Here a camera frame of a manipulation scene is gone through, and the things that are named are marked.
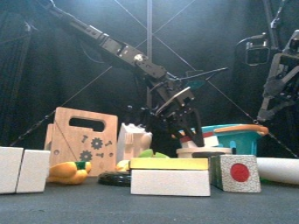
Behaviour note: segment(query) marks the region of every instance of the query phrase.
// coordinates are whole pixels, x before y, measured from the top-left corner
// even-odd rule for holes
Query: white box
[[[0,147],[0,193],[15,193],[24,149]]]
[[[132,170],[131,193],[211,196],[210,171]]]
[[[48,150],[25,150],[16,193],[41,193],[49,174]]]

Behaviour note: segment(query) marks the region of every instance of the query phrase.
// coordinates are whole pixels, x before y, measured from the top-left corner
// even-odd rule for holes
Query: red circle
[[[230,168],[230,175],[238,182],[246,182],[250,177],[248,168],[243,164],[234,164]]]

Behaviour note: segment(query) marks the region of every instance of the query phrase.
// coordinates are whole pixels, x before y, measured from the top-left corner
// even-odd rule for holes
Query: cutting board handle hole
[[[106,124],[100,121],[92,121],[88,119],[81,118],[71,118],[69,119],[69,126],[90,128],[94,131],[103,132],[106,128]]]

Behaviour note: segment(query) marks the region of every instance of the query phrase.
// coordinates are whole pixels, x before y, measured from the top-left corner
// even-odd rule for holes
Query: gray table
[[[44,193],[0,195],[0,223],[299,223],[299,186],[263,182],[262,193],[210,197],[131,195],[130,187],[47,184]]]

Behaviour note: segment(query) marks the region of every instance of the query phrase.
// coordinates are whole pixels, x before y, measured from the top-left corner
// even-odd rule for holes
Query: yellow sponge
[[[132,157],[130,168],[139,170],[208,170],[210,162],[207,158]]]

